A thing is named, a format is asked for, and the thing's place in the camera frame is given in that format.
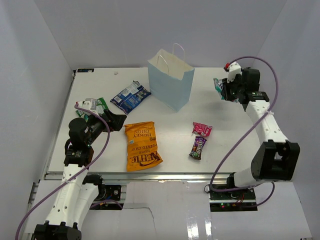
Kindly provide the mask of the teal snack packet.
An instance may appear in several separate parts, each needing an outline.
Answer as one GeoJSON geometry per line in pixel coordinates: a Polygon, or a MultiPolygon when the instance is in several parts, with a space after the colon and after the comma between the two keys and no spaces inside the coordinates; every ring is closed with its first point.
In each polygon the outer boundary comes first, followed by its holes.
{"type": "Polygon", "coordinates": [[[218,92],[219,96],[222,100],[225,100],[225,97],[223,96],[223,80],[222,79],[213,79],[215,90],[218,92]]]}

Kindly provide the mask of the green snack bag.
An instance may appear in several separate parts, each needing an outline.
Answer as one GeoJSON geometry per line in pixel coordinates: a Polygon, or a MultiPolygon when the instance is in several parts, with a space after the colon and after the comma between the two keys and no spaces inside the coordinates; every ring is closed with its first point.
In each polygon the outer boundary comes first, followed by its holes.
{"type": "MultiPolygon", "coordinates": [[[[104,114],[104,110],[108,110],[109,108],[108,108],[103,97],[98,98],[96,100],[97,100],[97,108],[98,109],[97,109],[97,111],[90,111],[90,112],[102,115],[102,114],[104,114]]],[[[75,112],[80,118],[83,118],[86,122],[88,121],[88,117],[91,115],[90,113],[84,112],[79,109],[76,109],[75,112]]]]}

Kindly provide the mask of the blue snack bag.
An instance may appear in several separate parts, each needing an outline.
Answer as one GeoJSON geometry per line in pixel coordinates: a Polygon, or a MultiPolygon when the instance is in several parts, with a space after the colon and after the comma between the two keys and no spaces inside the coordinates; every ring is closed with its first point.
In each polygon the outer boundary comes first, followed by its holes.
{"type": "Polygon", "coordinates": [[[143,85],[138,81],[133,81],[129,86],[114,96],[110,102],[128,115],[150,95],[151,92],[149,92],[143,85]]]}

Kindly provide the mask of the orange potato chip bag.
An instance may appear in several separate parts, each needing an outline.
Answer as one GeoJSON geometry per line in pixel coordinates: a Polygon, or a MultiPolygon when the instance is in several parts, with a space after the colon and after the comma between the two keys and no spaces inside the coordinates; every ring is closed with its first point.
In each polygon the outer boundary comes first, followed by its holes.
{"type": "Polygon", "coordinates": [[[153,168],[163,162],[159,152],[153,121],[126,124],[128,172],[153,168]]]}

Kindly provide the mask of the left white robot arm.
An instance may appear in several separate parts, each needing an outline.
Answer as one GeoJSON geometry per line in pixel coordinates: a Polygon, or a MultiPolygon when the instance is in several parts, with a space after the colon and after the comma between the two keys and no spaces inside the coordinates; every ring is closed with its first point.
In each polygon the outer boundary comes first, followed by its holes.
{"type": "Polygon", "coordinates": [[[81,227],[93,201],[105,196],[103,184],[84,182],[96,160],[92,144],[103,132],[120,131],[127,116],[110,110],[104,110],[103,114],[87,111],[87,114],[87,119],[77,117],[68,124],[61,184],[44,223],[35,227],[36,240],[80,240],[81,227]]]}

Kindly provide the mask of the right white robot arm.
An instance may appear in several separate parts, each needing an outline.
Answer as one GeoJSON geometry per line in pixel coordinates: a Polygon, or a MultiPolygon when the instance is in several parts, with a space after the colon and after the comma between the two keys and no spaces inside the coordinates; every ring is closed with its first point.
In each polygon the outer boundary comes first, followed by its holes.
{"type": "Polygon", "coordinates": [[[293,178],[300,154],[298,143],[290,142],[278,126],[269,110],[268,95],[259,90],[260,71],[241,68],[237,62],[227,64],[227,78],[222,80],[222,96],[227,101],[237,100],[251,121],[260,147],[250,167],[232,173],[227,178],[226,195],[236,200],[244,193],[244,187],[263,182],[290,181],[293,178]]]}

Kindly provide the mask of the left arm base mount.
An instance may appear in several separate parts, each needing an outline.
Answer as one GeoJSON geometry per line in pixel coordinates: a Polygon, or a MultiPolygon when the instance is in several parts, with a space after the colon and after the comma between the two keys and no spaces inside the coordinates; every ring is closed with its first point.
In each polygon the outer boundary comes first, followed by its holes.
{"type": "Polygon", "coordinates": [[[119,201],[121,199],[122,186],[121,185],[98,185],[98,195],[94,201],[102,200],[115,200],[119,201]]]}

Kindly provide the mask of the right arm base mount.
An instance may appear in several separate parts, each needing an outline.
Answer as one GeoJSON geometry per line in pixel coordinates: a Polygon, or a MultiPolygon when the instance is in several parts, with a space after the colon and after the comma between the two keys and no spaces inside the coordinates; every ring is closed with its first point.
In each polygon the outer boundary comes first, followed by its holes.
{"type": "Polygon", "coordinates": [[[242,189],[236,191],[227,191],[227,192],[217,192],[212,191],[209,187],[209,184],[205,185],[204,192],[209,194],[209,199],[213,201],[222,201],[222,200],[231,200],[231,201],[240,201],[240,200],[255,200],[256,195],[253,189],[242,189]]]}

